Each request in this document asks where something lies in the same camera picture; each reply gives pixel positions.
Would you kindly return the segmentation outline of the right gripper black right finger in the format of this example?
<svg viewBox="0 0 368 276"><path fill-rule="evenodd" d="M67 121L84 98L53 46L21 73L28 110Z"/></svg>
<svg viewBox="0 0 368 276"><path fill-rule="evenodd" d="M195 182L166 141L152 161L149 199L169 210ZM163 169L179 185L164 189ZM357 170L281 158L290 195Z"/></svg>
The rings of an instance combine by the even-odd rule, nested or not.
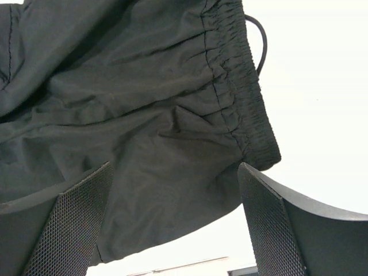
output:
<svg viewBox="0 0 368 276"><path fill-rule="evenodd" d="M247 163L241 200L259 275L367 275L367 215L324 204Z"/></svg>

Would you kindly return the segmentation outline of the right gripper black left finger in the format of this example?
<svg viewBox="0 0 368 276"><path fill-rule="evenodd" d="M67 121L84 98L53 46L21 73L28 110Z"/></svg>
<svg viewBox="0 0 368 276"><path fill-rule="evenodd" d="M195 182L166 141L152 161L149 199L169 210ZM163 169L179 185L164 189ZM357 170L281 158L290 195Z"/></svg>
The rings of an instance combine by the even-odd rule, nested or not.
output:
<svg viewBox="0 0 368 276"><path fill-rule="evenodd" d="M1 275L86 275L113 166L1 203Z"/></svg>

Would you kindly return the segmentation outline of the black trousers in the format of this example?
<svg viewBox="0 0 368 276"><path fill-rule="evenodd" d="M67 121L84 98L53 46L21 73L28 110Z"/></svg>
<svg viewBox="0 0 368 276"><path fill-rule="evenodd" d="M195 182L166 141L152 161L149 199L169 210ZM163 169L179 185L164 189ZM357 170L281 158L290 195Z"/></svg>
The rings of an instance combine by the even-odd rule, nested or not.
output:
<svg viewBox="0 0 368 276"><path fill-rule="evenodd" d="M280 160L241 1L1 5L1 199L111 163L92 265L225 216L239 165Z"/></svg>

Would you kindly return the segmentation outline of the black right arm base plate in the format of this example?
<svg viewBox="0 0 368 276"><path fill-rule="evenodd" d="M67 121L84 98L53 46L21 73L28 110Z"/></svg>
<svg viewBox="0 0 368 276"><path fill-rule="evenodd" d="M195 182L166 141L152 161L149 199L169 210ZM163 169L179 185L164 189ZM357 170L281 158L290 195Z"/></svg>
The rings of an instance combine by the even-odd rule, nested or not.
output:
<svg viewBox="0 0 368 276"><path fill-rule="evenodd" d="M256 266L228 271L228 276L259 276Z"/></svg>

